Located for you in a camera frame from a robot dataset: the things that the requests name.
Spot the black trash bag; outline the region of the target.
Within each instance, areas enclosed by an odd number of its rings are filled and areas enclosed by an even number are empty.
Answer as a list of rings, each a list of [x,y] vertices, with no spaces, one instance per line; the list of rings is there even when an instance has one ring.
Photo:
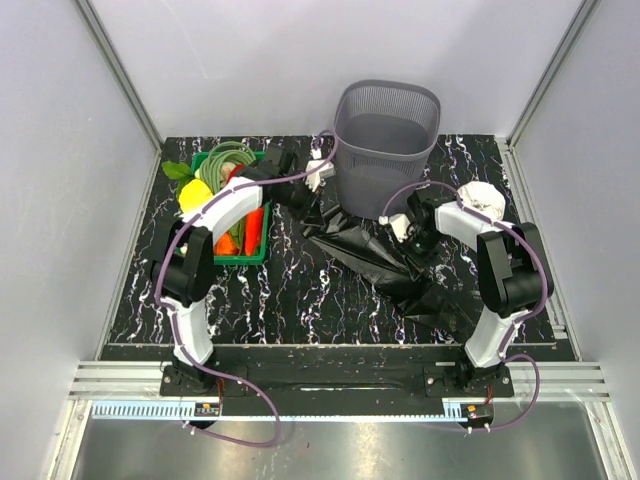
[[[434,207],[430,202],[409,202],[411,224],[433,229]],[[355,273],[389,299],[406,320],[432,329],[444,330],[462,342],[475,328],[474,322],[446,288],[431,275],[436,255],[427,263],[414,263],[385,226],[367,227],[365,222],[336,205],[302,235]]]

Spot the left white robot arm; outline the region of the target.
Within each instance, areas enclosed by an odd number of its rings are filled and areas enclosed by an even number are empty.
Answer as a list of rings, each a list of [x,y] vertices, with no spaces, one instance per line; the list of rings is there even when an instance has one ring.
[[[312,157],[290,173],[290,152],[277,145],[258,156],[237,142],[212,149],[191,182],[205,196],[182,205],[181,216],[154,238],[148,275],[174,336],[173,363],[193,394],[213,390],[217,372],[206,364],[214,347],[208,333],[205,298],[215,277],[214,246],[248,215],[271,202],[298,210],[310,206],[324,179],[334,174],[333,157]]]

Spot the grey mesh trash bin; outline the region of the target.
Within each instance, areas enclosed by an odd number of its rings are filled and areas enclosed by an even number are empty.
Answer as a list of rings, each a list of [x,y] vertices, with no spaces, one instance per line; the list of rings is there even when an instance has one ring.
[[[404,212],[437,142],[440,114],[425,87],[373,79],[347,87],[334,117],[341,207],[370,220]]]

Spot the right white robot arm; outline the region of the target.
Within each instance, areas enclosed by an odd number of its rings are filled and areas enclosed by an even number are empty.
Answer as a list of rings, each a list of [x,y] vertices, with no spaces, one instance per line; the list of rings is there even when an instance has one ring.
[[[476,253],[483,309],[444,384],[469,396],[503,375],[506,353],[522,324],[544,309],[554,281],[538,227],[492,220],[460,200],[434,200],[418,190],[407,200],[408,236],[402,244],[417,255],[449,236]]]

